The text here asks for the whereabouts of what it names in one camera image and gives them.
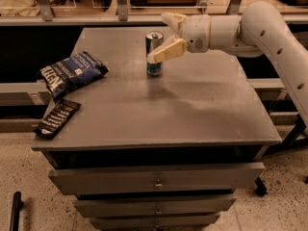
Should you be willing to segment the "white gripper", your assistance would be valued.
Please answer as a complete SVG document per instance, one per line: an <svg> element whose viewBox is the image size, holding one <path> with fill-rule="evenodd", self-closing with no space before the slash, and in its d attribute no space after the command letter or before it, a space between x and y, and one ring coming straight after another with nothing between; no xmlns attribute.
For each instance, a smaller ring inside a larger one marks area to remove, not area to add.
<svg viewBox="0 0 308 231"><path fill-rule="evenodd" d="M209 49L211 16L207 14L186 17L180 13L162 13L163 22L182 38L169 38L147 55L151 64L161 63L191 53L205 53Z"/></svg>

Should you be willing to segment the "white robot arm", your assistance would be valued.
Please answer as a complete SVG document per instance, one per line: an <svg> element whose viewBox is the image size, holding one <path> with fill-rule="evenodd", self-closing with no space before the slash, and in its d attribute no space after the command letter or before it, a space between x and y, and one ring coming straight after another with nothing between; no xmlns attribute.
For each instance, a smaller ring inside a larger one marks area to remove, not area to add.
<svg viewBox="0 0 308 231"><path fill-rule="evenodd" d="M147 54L149 63L210 49L239 57L264 54L308 125L308 51L273 5L258 1L241 15L163 13L162 20L174 35Z"/></svg>

